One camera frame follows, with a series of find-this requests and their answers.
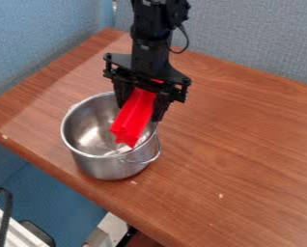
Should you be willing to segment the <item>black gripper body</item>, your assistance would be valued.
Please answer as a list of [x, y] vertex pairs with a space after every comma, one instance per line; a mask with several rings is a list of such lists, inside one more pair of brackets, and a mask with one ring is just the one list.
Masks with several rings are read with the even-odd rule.
[[105, 53], [107, 78], [121, 79], [155, 94], [169, 93], [172, 102], [186, 101], [191, 79], [169, 62], [169, 54], [180, 54], [190, 45], [183, 22], [191, 5], [187, 0], [131, 0], [132, 53]]

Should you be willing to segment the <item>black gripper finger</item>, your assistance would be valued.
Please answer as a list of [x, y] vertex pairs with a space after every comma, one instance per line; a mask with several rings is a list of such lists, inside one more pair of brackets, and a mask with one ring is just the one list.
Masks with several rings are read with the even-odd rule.
[[156, 98], [153, 100], [153, 113], [152, 113], [152, 121], [155, 123], [164, 118], [171, 103], [172, 103], [172, 96], [169, 93], [156, 94]]
[[115, 91], [117, 106], [123, 107], [124, 103], [127, 102], [131, 96], [131, 93], [133, 92], [135, 87], [132, 83], [128, 83], [121, 79], [113, 79], [112, 83], [113, 83], [113, 91]]

